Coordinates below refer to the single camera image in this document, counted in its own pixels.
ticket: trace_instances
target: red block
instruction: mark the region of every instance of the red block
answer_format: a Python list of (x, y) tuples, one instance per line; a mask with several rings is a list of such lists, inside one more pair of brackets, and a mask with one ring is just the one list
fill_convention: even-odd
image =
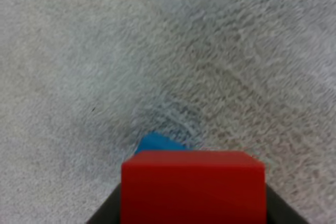
[(121, 224), (136, 223), (265, 224), (265, 167), (243, 152), (142, 152), (121, 174)]

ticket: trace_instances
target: carpet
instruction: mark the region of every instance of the carpet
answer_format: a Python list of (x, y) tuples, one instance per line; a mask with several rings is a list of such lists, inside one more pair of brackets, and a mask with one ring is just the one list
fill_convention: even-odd
[(84, 223), (146, 133), (245, 150), (336, 222), (336, 0), (1, 0), (0, 223)]

